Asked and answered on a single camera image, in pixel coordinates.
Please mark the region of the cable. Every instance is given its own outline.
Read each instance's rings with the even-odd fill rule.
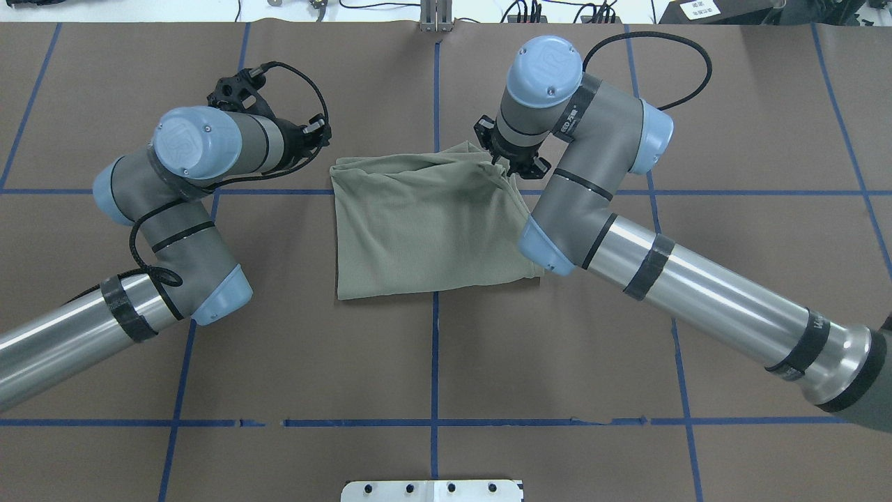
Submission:
[[[616,22],[616,11],[613,9],[614,4],[619,0],[614,0],[612,4],[608,4],[607,0],[601,4],[595,15],[589,19],[589,24],[613,24]]]
[[[576,11],[576,15],[573,17],[573,24],[576,24],[576,22],[579,20],[579,15],[582,14],[582,11],[585,10],[586,7],[591,7],[591,17],[594,18],[595,9],[597,9],[598,6],[595,4],[582,4],[579,10]]]
[[[133,270],[128,270],[128,271],[126,271],[126,272],[119,273],[119,274],[118,274],[118,279],[126,279],[127,277],[133,277],[134,275],[139,275],[139,274],[141,274],[141,273],[145,273],[145,272],[143,272],[143,269],[133,269]],[[78,293],[78,295],[77,295],[76,297],[72,298],[71,300],[69,300],[69,301],[67,301],[67,302],[65,302],[65,303],[66,303],[66,304],[69,304],[69,303],[73,302],[74,300],[76,300],[76,299],[78,299],[78,298],[80,298],[80,297],[85,297],[86,295],[89,295],[90,293],[96,291],[96,290],[99,289],[100,287],[101,287],[101,285],[96,284],[95,286],[93,286],[93,287],[90,288],[90,289],[85,289],[84,291]]]
[[[706,76],[703,78],[703,81],[700,82],[699,87],[694,89],[694,92],[688,94],[687,96],[679,99],[678,101],[673,101],[669,105],[660,106],[659,110],[668,110],[675,106],[681,105],[682,103],[687,103],[694,96],[700,94],[706,84],[709,83],[709,80],[713,77],[713,61],[709,58],[709,53],[697,42],[690,40],[685,37],[679,37],[678,35],[671,35],[669,33],[662,33],[660,31],[633,31],[632,33],[620,33],[619,35],[614,35],[613,37],[608,37],[600,42],[598,42],[594,47],[591,48],[589,53],[585,55],[585,59],[582,61],[582,71],[589,66],[589,61],[591,57],[595,55],[601,47],[610,44],[611,42],[616,42],[617,40],[625,40],[627,38],[664,38],[666,40],[672,40],[673,42],[678,42],[680,44],[684,44],[685,46],[689,46],[700,53],[703,56],[703,62],[706,63]]]
[[[269,71],[273,68],[276,68],[276,67],[284,68],[284,69],[294,73],[295,75],[297,75],[298,77],[300,77],[301,79],[306,81],[308,84],[310,84],[310,87],[313,89],[313,92],[316,93],[316,97],[319,100],[319,104],[322,106],[322,116],[325,120],[324,126],[325,127],[329,126],[330,121],[328,119],[328,105],[326,104],[325,98],[322,96],[322,91],[319,90],[319,87],[316,85],[316,82],[314,82],[310,77],[305,75],[302,71],[294,68],[290,64],[285,64],[285,63],[281,63],[278,61],[271,61],[269,63],[262,64],[260,67],[263,69],[264,73],[266,73],[267,71]],[[217,183],[213,183],[213,184],[205,187],[205,189],[207,189],[209,192],[211,192],[217,188],[229,185],[231,183],[239,183],[242,181],[270,180],[272,178],[279,178],[281,176],[291,174],[292,172],[300,170],[302,167],[306,166],[307,164],[309,164],[313,160],[315,160],[321,150],[322,150],[322,146],[318,146],[316,148],[316,150],[311,152],[310,156],[307,157],[306,159],[304,159],[302,162],[299,162],[295,165],[286,167],[281,171],[276,171],[276,172],[271,172],[271,173],[267,172],[267,173],[263,173],[260,176],[247,176],[247,177],[242,177],[242,178],[233,178],[230,180],[223,180],[223,181],[219,181]],[[171,207],[174,207],[176,205],[184,204],[185,202],[186,201],[183,199],[178,199],[175,201],[168,202],[167,204],[162,205],[161,207],[152,209],[152,211],[144,214],[142,217],[140,217],[138,220],[136,220],[133,223],[133,227],[130,229],[128,245],[130,248],[130,255],[133,256],[133,261],[136,262],[136,264],[139,266],[139,268],[118,274],[118,277],[120,279],[124,279],[124,278],[130,277],[130,276],[133,276],[133,275],[138,275],[138,274],[144,273],[144,274],[148,275],[149,277],[151,277],[154,281],[157,281],[157,282],[164,284],[166,286],[178,288],[179,286],[183,285],[183,278],[180,277],[180,275],[177,274],[176,272],[173,272],[171,269],[168,269],[168,268],[147,264],[145,262],[145,260],[143,260],[142,256],[139,255],[139,249],[136,248],[136,236],[139,233],[139,228],[143,226],[143,223],[149,221],[153,216],[155,216],[159,213],[163,213],[164,211],[167,211],[168,209],[170,209]],[[74,301],[80,297],[83,297],[84,295],[88,295],[88,294],[92,293],[93,291],[96,291],[99,288],[100,288],[100,286],[97,284],[97,285],[93,286],[92,288],[81,292],[80,294],[78,294],[77,296],[75,296],[74,298],[72,298],[71,300],[69,300],[66,303]]]
[[[515,5],[517,5],[517,22],[520,22],[520,18],[523,15],[520,10],[520,4],[523,4],[524,9],[526,10],[526,0],[514,0],[514,2],[511,2],[511,5],[509,5],[508,8],[505,9],[505,13],[502,14],[502,18],[499,20],[499,23],[505,22],[505,20],[508,18],[508,13],[511,12],[511,7],[514,7]]]
[[[154,280],[157,280],[161,284],[172,286],[173,288],[178,288],[183,285],[183,278],[179,276],[176,272],[173,272],[171,269],[166,269],[164,267],[156,267],[154,265],[147,264],[142,256],[139,255],[139,249],[136,249],[136,235],[139,233],[139,228],[143,226],[143,223],[148,222],[152,217],[156,214],[163,213],[170,209],[171,207],[185,204],[186,201],[183,199],[177,199],[174,201],[170,201],[161,207],[156,207],[149,211],[146,214],[143,214],[138,220],[133,223],[133,227],[130,228],[130,255],[133,256],[133,261],[139,265],[139,270],[143,271],[144,274],[148,275]]]
[[[158,213],[163,213],[163,212],[167,211],[168,209],[170,209],[171,207],[174,207],[176,205],[184,204],[185,202],[186,201],[183,199],[177,199],[177,200],[168,202],[167,204],[162,205],[161,207],[156,207],[155,209],[152,209],[152,211],[144,214],[141,218],[139,218],[138,220],[136,220],[133,223],[133,227],[130,228],[130,237],[128,240],[128,245],[130,247],[130,255],[133,256],[133,261],[136,262],[136,265],[138,266],[138,268],[135,268],[133,270],[128,270],[123,273],[119,273],[118,274],[119,279],[124,279],[127,277],[131,277],[134,275],[139,275],[141,273],[144,273],[145,275],[148,275],[149,277],[151,277],[153,281],[160,282],[161,284],[164,284],[165,286],[171,286],[172,288],[178,288],[183,285],[183,278],[180,277],[178,273],[173,272],[171,269],[168,269],[168,268],[158,267],[158,266],[147,264],[143,260],[142,256],[139,255],[139,249],[136,248],[136,235],[139,233],[139,228],[143,226],[143,223],[149,221],[153,216],[155,216]],[[75,296],[74,298],[72,298],[71,300],[69,300],[65,303],[71,303],[80,297],[89,295],[90,293],[96,291],[99,288],[100,288],[100,285],[96,284],[92,288],[82,291],[77,296]]]
[[[369,7],[384,7],[387,5],[391,5],[394,7],[420,7],[421,4],[405,4],[403,2],[382,2],[380,4],[369,4],[369,5],[344,5],[343,0],[337,0],[337,3],[341,5],[344,9],[367,9]]]
[[[326,122],[325,125],[328,126],[331,123],[328,120],[328,105],[326,105],[326,99],[324,97],[322,97],[322,91],[319,90],[319,87],[316,85],[316,82],[314,82],[310,77],[305,75],[302,71],[294,68],[290,64],[280,63],[278,61],[270,61],[269,63],[264,63],[260,67],[263,69],[264,73],[269,71],[272,68],[276,68],[276,67],[284,68],[284,69],[290,71],[291,73],[294,73],[298,77],[302,78],[308,84],[310,84],[310,87],[313,88],[313,92],[316,93],[316,98],[318,98],[318,100],[319,100],[319,105],[322,106],[322,117],[325,119],[325,122]],[[284,169],[282,169],[280,171],[264,172],[259,176],[245,176],[242,178],[231,178],[229,180],[222,180],[222,181],[218,181],[217,183],[212,183],[204,188],[210,192],[210,191],[216,190],[217,188],[225,187],[226,185],[231,185],[233,183],[241,183],[243,181],[262,181],[262,180],[271,180],[273,178],[280,178],[287,174],[291,174],[292,172],[296,172],[296,171],[300,170],[300,168],[302,168],[302,167],[306,166],[308,163],[312,162],[317,157],[317,155],[319,155],[320,150],[322,150],[322,146],[316,148],[316,150],[313,151],[310,154],[310,156],[307,157],[303,162],[297,163],[297,164],[289,166],[289,167],[285,167]]]

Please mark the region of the silver arm tube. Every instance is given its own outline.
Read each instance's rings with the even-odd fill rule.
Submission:
[[[885,335],[838,325],[669,238],[599,215],[605,223],[586,270],[794,381],[824,411],[892,432]]]
[[[177,321],[146,275],[121,280],[154,331]],[[49,389],[136,342],[95,291],[0,335],[0,411]]]

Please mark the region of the wrinkled fabric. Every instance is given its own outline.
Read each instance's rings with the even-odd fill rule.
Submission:
[[[468,142],[331,168],[341,300],[542,276],[517,251],[529,209],[506,166]]]

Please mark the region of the grid line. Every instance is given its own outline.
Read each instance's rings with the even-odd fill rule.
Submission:
[[[0,194],[27,196],[91,195],[91,188],[2,188]],[[220,188],[221,195],[230,196],[333,196],[331,188]],[[713,189],[619,189],[618,196],[660,197],[890,197],[892,190],[713,190]],[[538,188],[520,190],[524,196],[540,196]]]
[[[830,74],[827,72],[827,64],[824,62],[824,52],[821,50],[821,38],[818,36],[818,27],[814,23],[812,23],[812,39],[814,40],[814,50],[818,55],[818,64],[821,66],[821,75],[824,77],[824,85],[827,87],[827,95],[830,98],[830,104],[833,106],[833,113],[836,115],[843,142],[846,144],[848,158],[852,161],[852,169],[855,170],[855,177],[858,179],[858,187],[861,189],[860,193],[864,198],[864,205],[867,206],[867,214],[871,219],[873,233],[877,237],[877,244],[880,246],[883,261],[886,263],[886,272],[888,273],[889,279],[892,280],[892,260],[889,259],[886,241],[883,239],[883,232],[880,230],[879,222],[877,222],[877,215],[873,211],[873,203],[868,195],[867,185],[864,183],[864,176],[861,173],[861,166],[858,164],[858,158],[855,156],[855,149],[852,148],[852,139],[848,136],[846,121],[843,120],[842,112],[839,110],[836,93],[833,91],[833,84],[830,82]]]
[[[244,58],[248,52],[248,39],[251,36],[251,23],[245,23],[244,25],[244,33],[242,35],[242,47],[238,56],[238,68],[237,71],[240,71],[244,67]],[[217,189],[214,191],[213,202],[211,203],[211,220],[217,220],[217,209],[219,208],[220,197],[222,197],[221,190]],[[198,329],[198,325],[195,320],[189,321],[189,334],[186,338],[186,349],[183,353],[183,365],[180,369],[179,374],[179,385],[177,387],[177,400],[174,404],[173,410],[173,420],[170,424],[170,435],[168,438],[168,449],[167,455],[164,457],[164,468],[161,471],[161,484],[158,488],[158,502],[164,502],[167,498],[167,490],[168,484],[170,481],[170,470],[173,468],[173,457],[177,451],[177,435],[179,432],[180,421],[179,417],[183,410],[183,398],[186,394],[186,380],[189,375],[189,364],[192,361],[192,350],[195,342],[195,331]],[[249,426],[258,426],[258,424],[251,423]]]
[[[55,30],[53,31],[53,37],[50,38],[50,45],[46,49],[44,62],[40,65],[40,72],[37,74],[37,79],[34,81],[34,87],[31,89],[31,96],[28,98],[28,104],[25,105],[25,113],[21,116],[19,128],[15,132],[15,139],[12,140],[12,147],[9,150],[9,155],[6,157],[6,165],[3,168],[3,174],[0,174],[0,189],[3,189],[6,185],[7,178],[9,178],[12,163],[15,161],[15,154],[19,151],[19,142],[21,141],[22,135],[25,133],[25,127],[28,125],[31,109],[34,107],[35,100],[37,100],[37,92],[40,90],[40,84],[44,81],[46,68],[50,65],[50,58],[53,57],[53,50],[55,49],[56,42],[59,41],[60,32],[62,32],[62,24],[57,22]]]
[[[623,25],[623,31],[629,33],[629,25]],[[626,53],[629,55],[629,74],[632,78],[632,91],[635,97],[640,98],[638,87],[638,75],[635,71],[635,55],[632,50],[632,39],[625,40]],[[654,231],[658,234],[663,233],[660,227],[659,208],[657,207],[657,194],[655,193],[654,177],[648,171],[648,197],[650,198],[650,212],[654,219]],[[703,502],[703,487],[700,482],[700,467],[697,458],[697,442],[694,439],[694,427],[690,422],[690,402],[688,400],[687,380],[684,376],[684,363],[681,357],[681,343],[678,340],[678,327],[675,318],[672,318],[672,337],[675,344],[675,372],[678,376],[678,388],[681,393],[681,410],[684,414],[684,430],[688,440],[688,456],[690,457],[690,472],[694,483],[694,494],[697,502]]]
[[[12,143],[11,151],[7,157],[4,171],[0,175],[0,194],[3,195],[89,195],[92,191],[89,188],[4,188],[5,182],[10,174],[14,157],[26,128],[30,112],[37,98],[37,92],[41,82],[45,76],[50,58],[54,51],[56,42],[61,32],[62,24],[57,23],[50,45],[47,49],[43,65],[37,76],[35,86],[32,89],[29,102],[26,106],[25,113],[17,131],[15,140]],[[247,43],[250,34],[251,23],[245,24],[243,44],[241,47],[239,69],[244,66],[244,58],[247,51]],[[624,27],[625,31],[629,31],[629,27]],[[876,234],[881,252],[885,259],[889,277],[892,279],[892,262],[890,262],[888,248],[882,236],[876,214],[873,210],[871,197],[888,197],[892,196],[892,190],[868,190],[864,183],[860,165],[855,157],[854,149],[847,132],[846,124],[842,118],[838,107],[833,87],[830,83],[830,77],[827,72],[826,64],[823,59],[821,43],[815,25],[812,25],[812,33],[814,38],[815,49],[818,54],[819,63],[822,69],[824,83],[827,87],[829,98],[833,106],[834,113],[837,116],[838,124],[846,143],[850,160],[855,170],[856,178],[859,183],[859,190],[666,190],[656,189],[653,178],[648,173],[648,189],[647,190],[619,190],[618,195],[632,196],[648,196],[651,201],[651,211],[654,218],[655,230],[661,231],[658,219],[657,196],[832,196],[832,197],[863,197],[871,217],[871,225]],[[638,82],[635,74],[634,59],[632,53],[632,42],[626,40],[627,51],[629,56],[630,72],[632,76],[632,86],[635,96],[638,93]],[[440,149],[440,42],[434,45],[434,150]],[[540,189],[521,190],[524,195],[540,195]],[[214,194],[213,205],[211,209],[211,218],[216,217],[219,206],[219,199],[223,195],[308,195],[308,196],[331,196],[334,192],[330,188],[320,189],[278,189],[278,188],[229,188],[218,190]],[[691,456],[692,471],[694,475],[695,489],[698,501],[703,500],[702,489],[700,487],[698,461],[696,457],[696,446],[694,444],[693,426],[709,426],[709,425],[783,425],[783,424],[839,424],[847,423],[835,416],[768,416],[768,417],[691,417],[690,404],[688,402],[686,384],[684,380],[683,363],[681,359],[681,346],[678,340],[677,323],[673,319],[672,331],[673,340],[676,347],[676,369],[679,377],[679,385],[682,400],[682,410],[684,416],[681,418],[617,418],[610,423],[590,423],[575,419],[440,419],[438,414],[439,400],[439,293],[434,292],[433,296],[433,327],[432,327],[432,381],[431,381],[431,418],[428,419],[373,419],[373,420],[284,420],[282,425],[286,428],[298,427],[429,427],[431,429],[431,474],[436,479],[438,472],[438,455],[437,455],[437,428],[438,427],[496,427],[496,426],[516,426],[516,427],[592,427],[592,426],[683,426],[686,429],[689,439],[689,453]],[[180,374],[180,382],[178,387],[178,395],[174,406],[173,418],[170,420],[152,420],[152,419],[0,419],[0,427],[137,427],[137,428],[158,428],[170,427],[169,448],[165,458],[164,474],[162,475],[161,486],[159,490],[159,501],[162,502],[166,497],[167,485],[169,481],[169,473],[172,466],[173,455],[177,441],[177,430],[180,427],[252,427],[262,426],[252,421],[245,420],[181,420],[179,418],[183,396],[185,393],[186,377],[188,374],[189,361],[192,354],[194,344],[194,334],[196,326],[194,322],[190,325],[189,335],[186,342],[186,350],[184,352],[183,367]]]
[[[610,422],[588,422],[576,418],[371,418],[371,419],[285,419],[286,429],[350,427],[680,427],[690,425],[791,425],[848,424],[833,415],[815,416],[729,416],[614,418]],[[119,418],[2,418],[0,427],[133,427],[133,428],[245,428],[264,427],[253,420],[227,419],[119,419]]]
[[[440,151],[440,42],[434,44],[434,152]],[[431,479],[440,477],[440,292],[432,298],[431,326]]]

